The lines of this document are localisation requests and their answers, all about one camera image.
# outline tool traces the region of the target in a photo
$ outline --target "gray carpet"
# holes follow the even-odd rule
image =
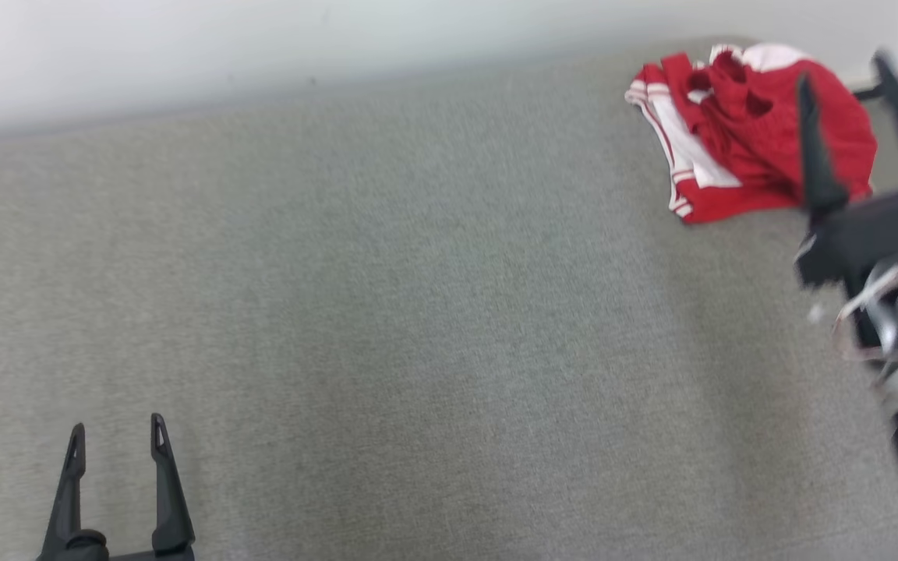
[[[805,220],[667,212],[678,47],[0,142],[0,560],[76,422],[149,546],[152,411],[202,559],[898,559]]]

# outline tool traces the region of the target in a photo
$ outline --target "white stripe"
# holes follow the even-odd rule
[[[667,94],[670,95],[670,88],[666,84],[644,84],[641,79],[634,79],[630,89],[626,92],[627,96],[652,96]]]
[[[791,67],[799,61],[813,60],[801,50],[777,43],[760,43],[741,51],[741,53],[741,57],[737,57],[737,51],[734,51],[734,58],[742,65],[749,66],[758,72],[780,70]]]
[[[641,109],[642,116],[646,118],[646,121],[653,127],[653,132],[656,132],[656,139],[660,141],[660,148],[663,148],[663,156],[667,158],[667,167],[671,170],[674,169],[674,159],[670,156],[670,148],[667,146],[667,143],[663,142],[663,127],[660,125],[658,121],[656,121],[656,112],[653,110],[653,107],[646,103],[644,100],[638,98],[630,98],[628,93],[626,95],[626,101],[631,104],[638,106]]]
[[[694,104],[702,103],[702,100],[709,96],[712,96],[712,90],[691,90],[691,92],[688,92],[688,100]]]
[[[705,163],[692,162],[691,164],[692,166],[695,166],[695,182],[698,184],[699,189],[731,189],[744,187],[741,184],[741,180],[738,180],[734,174],[731,174],[728,170],[724,170],[710,159]],[[705,164],[710,164],[712,167],[707,168]]]
[[[712,64],[716,61],[716,58],[719,57],[724,51],[730,51],[730,56],[734,57],[735,61],[741,62],[741,56],[744,54],[744,49],[738,47],[737,45],[728,45],[724,43],[720,43],[712,47],[712,53],[709,53],[709,64]]]
[[[677,194],[677,188],[674,189],[674,195],[676,195],[676,199],[670,202],[670,205],[667,205],[667,209],[674,210],[681,205],[687,205],[688,199],[685,199],[683,196]]]

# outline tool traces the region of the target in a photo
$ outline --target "black robotic claw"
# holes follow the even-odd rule
[[[888,57],[873,60],[886,103],[898,125],[898,79]],[[812,86],[799,82],[799,127],[805,201],[811,214],[809,233],[796,258],[806,287],[842,283],[848,298],[862,290],[871,270],[884,259],[898,259],[898,192],[847,205],[846,189],[834,178],[820,138]],[[858,340],[879,347],[879,338],[862,310],[856,313]]]
[[[82,529],[79,480],[85,475],[85,427],[75,425],[37,561],[193,561],[193,522],[171,454],[168,430],[157,413],[150,416],[150,455],[157,466],[157,526],[150,537],[153,551],[111,558],[106,536]]]

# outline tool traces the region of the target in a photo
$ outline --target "clothing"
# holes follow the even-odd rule
[[[878,145],[858,100],[833,75],[792,47],[720,45],[710,64],[685,54],[648,64],[630,85],[670,164],[670,209],[685,223],[802,203],[796,84],[808,74],[820,129],[851,199],[871,194]]]

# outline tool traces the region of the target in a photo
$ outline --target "red fabric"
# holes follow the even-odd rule
[[[677,98],[674,93],[676,92],[670,89],[666,74],[659,64],[645,65],[626,93],[627,101],[638,105],[646,118],[651,121],[666,151],[667,163],[670,165],[671,212],[676,213],[685,224],[700,224],[723,220],[751,210],[778,209],[794,205],[792,196],[785,189],[774,189],[770,185],[765,187],[764,181],[752,181],[752,174],[748,174],[745,182],[739,182],[738,178],[712,177],[705,184],[699,185],[695,174],[698,165],[693,157],[689,157],[692,156],[689,155],[689,150],[684,150],[685,146],[681,141],[683,135],[689,134],[688,129],[678,128],[677,122],[661,122],[659,115],[656,114],[656,108],[651,105],[659,103],[660,99]],[[674,99],[674,105],[681,103],[678,99]],[[702,146],[702,139],[696,139],[696,143],[706,155],[712,156],[710,150]],[[719,162],[720,166],[723,164],[716,157],[709,159]],[[762,165],[759,161],[756,162],[760,169]],[[703,175],[706,177],[716,173],[709,169],[705,171]]]
[[[684,53],[662,60],[660,74],[688,131],[742,184],[739,189],[712,189],[681,182],[678,191],[695,208],[683,220],[716,221],[749,210],[801,205],[796,84],[803,73],[816,93],[834,174],[851,199],[871,195],[869,177],[878,145],[864,108],[833,72],[808,58],[767,71],[739,59],[727,50],[698,69]],[[652,76],[653,68],[646,66],[641,75]],[[705,98],[696,102],[689,93],[705,93]]]

